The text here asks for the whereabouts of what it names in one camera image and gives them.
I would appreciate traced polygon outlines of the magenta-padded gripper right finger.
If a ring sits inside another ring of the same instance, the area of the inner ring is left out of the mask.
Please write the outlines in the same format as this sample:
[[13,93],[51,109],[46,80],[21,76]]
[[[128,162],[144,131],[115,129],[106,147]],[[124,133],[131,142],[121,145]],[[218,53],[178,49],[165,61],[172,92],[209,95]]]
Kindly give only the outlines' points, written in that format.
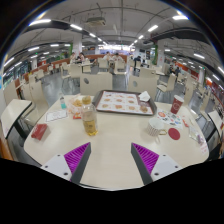
[[169,155],[159,155],[136,143],[131,144],[131,154],[144,185],[182,169]]

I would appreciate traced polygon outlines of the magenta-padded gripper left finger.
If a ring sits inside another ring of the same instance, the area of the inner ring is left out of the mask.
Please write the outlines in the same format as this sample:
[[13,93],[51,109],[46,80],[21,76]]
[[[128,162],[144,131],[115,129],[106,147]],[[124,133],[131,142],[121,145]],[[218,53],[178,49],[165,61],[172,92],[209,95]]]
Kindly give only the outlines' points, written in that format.
[[41,168],[79,185],[90,154],[91,143],[88,142],[66,154],[56,154]]

